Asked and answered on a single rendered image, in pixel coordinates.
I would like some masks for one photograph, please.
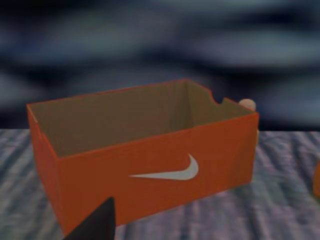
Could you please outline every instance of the nike logo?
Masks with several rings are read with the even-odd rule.
[[[190,159],[190,165],[184,170],[130,175],[129,177],[147,179],[168,179],[180,181],[193,179],[198,174],[199,166],[196,159],[191,154],[188,155]]]

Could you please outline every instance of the striped surface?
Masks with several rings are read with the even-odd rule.
[[[116,240],[320,240],[318,153],[318,132],[261,132],[251,184],[120,226]],[[0,130],[0,239],[62,237],[29,130]]]

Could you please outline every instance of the hand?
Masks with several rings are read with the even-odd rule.
[[[239,104],[252,111],[256,111],[256,108],[257,108],[255,101],[251,99],[242,99],[241,101],[239,101]],[[256,144],[258,144],[258,142],[259,142],[259,130],[257,130],[257,134],[256,134]]]

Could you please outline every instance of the orange object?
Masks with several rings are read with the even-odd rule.
[[[217,104],[189,80],[27,111],[37,171],[65,234],[109,197],[122,225],[252,179],[258,113],[228,99]]]
[[[313,175],[313,193],[320,198],[320,162],[318,162]]]

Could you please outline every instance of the blurred background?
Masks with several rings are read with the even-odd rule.
[[[3,0],[0,129],[25,104],[190,78],[261,130],[320,131],[316,0]]]

